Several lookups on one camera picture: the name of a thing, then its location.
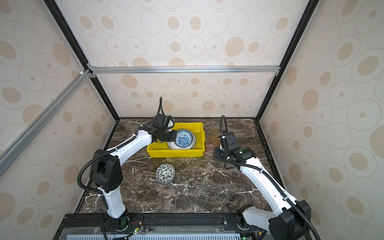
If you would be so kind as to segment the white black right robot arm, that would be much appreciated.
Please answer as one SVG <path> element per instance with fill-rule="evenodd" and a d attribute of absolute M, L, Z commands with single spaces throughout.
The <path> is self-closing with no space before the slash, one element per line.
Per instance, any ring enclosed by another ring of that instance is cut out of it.
<path fill-rule="evenodd" d="M 249 147 L 241 147 L 234 133 L 219 135 L 220 146 L 215 148 L 216 161 L 231 164 L 256 186 L 269 204 L 271 211 L 256 207 L 240 210 L 241 229 L 255 226 L 272 235 L 275 240 L 299 240 L 321 237 L 311 223 L 311 207 L 306 201 L 298 201 L 289 194 L 265 169 Z"/>

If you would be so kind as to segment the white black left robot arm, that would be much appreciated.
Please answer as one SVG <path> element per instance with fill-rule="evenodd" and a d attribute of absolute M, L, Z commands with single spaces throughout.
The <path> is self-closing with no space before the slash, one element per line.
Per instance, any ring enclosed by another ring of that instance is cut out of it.
<path fill-rule="evenodd" d="M 177 131 L 171 116 L 157 114 L 147 124 L 138 127 L 127 140 L 106 151 L 99 150 L 80 170 L 78 185 L 81 189 L 95 192 L 102 197 L 107 214 L 111 219 L 125 217 L 120 185 L 123 181 L 122 165 L 135 153 L 155 142 L 174 142 Z"/>

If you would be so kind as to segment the white black-striped-rim plate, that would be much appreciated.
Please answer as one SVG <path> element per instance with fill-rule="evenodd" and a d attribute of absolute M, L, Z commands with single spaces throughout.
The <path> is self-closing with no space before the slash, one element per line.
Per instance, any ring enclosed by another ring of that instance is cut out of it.
<path fill-rule="evenodd" d="M 167 142 L 167 145 L 168 145 L 169 149 L 170 150 L 192 150 L 195 147 L 196 143 L 197 143 L 197 138 L 196 138 L 196 135 L 192 131 L 190 131 L 190 132 L 193 134 L 193 138 L 194 138 L 192 146 L 190 148 L 188 148 L 188 149 L 179 148 L 179 147 L 176 146 L 175 141 L 174 141 L 174 142 Z"/>

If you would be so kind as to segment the black leaf-pattern bowl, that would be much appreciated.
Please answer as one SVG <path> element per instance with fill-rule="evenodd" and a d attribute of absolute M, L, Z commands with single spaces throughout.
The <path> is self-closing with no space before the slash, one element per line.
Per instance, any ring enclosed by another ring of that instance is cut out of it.
<path fill-rule="evenodd" d="M 155 178 L 157 182 L 162 185 L 168 185 L 172 183 L 175 177 L 176 177 L 175 168 L 170 164 L 160 165 L 155 172 Z"/>

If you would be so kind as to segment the blue floral ceramic bowl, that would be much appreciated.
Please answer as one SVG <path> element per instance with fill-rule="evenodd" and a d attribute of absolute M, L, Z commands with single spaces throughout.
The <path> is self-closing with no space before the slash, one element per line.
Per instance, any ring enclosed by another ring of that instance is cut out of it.
<path fill-rule="evenodd" d="M 175 144 L 182 149 L 188 149 L 193 143 L 193 134 L 189 130 L 177 130 Z"/>

